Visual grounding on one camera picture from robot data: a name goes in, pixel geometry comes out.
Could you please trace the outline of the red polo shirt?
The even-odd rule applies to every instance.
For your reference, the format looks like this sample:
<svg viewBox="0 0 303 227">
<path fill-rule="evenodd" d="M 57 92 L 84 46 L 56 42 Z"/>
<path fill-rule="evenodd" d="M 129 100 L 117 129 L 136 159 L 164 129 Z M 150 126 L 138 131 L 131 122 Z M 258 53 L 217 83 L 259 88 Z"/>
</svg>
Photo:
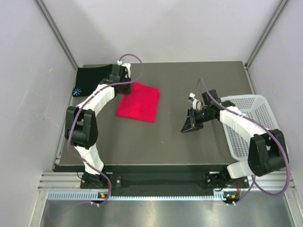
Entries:
<svg viewBox="0 0 303 227">
<path fill-rule="evenodd" d="M 131 84 L 131 94 L 124 95 L 116 109 L 116 116 L 155 122 L 160 90 L 138 82 Z"/>
</svg>

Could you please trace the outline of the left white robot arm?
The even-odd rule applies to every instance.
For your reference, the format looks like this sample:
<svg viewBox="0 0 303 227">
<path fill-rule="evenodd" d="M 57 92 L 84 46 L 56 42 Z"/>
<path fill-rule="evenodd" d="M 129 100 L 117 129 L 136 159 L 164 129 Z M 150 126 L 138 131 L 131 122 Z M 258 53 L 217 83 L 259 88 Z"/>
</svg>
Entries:
<svg viewBox="0 0 303 227">
<path fill-rule="evenodd" d="M 94 69 L 100 78 L 88 92 L 87 98 L 77 106 L 67 108 L 64 131 L 68 151 L 84 163 L 84 177 L 99 188 L 105 185 L 110 187 L 111 182 L 104 173 L 105 165 L 96 145 L 97 115 L 118 94 L 130 94 L 132 83 L 131 64 L 119 61 L 105 68 L 107 72 L 103 74 L 100 73 L 101 67 Z"/>
</svg>

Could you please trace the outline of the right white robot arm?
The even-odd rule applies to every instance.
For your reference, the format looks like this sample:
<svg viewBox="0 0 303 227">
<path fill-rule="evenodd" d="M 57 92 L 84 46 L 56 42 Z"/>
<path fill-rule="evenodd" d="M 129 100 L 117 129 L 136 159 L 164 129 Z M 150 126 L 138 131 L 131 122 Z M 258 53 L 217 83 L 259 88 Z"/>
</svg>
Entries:
<svg viewBox="0 0 303 227">
<path fill-rule="evenodd" d="M 262 128 L 255 120 L 241 112 L 233 102 L 220 99 L 215 90 L 204 92 L 202 101 L 195 96 L 190 93 L 188 97 L 192 106 L 187 111 L 181 133 L 200 130 L 205 122 L 218 120 L 248 144 L 248 157 L 229 164 L 221 171 L 221 182 L 224 186 L 232 187 L 241 177 L 264 176 L 286 166 L 282 155 L 282 152 L 286 151 L 285 139 L 279 129 Z"/>
</svg>

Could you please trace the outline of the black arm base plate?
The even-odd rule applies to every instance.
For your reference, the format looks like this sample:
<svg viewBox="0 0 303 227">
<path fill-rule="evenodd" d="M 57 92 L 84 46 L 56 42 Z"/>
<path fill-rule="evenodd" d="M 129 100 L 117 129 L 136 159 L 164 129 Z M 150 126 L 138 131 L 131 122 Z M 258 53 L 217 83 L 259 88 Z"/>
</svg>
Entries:
<svg viewBox="0 0 303 227">
<path fill-rule="evenodd" d="M 247 189 L 247 177 L 235 180 L 224 180 L 218 172 L 162 172 L 162 173 L 106 173 L 112 189 L 124 189 L 130 186 L 197 186 L 201 189 Z"/>
</svg>

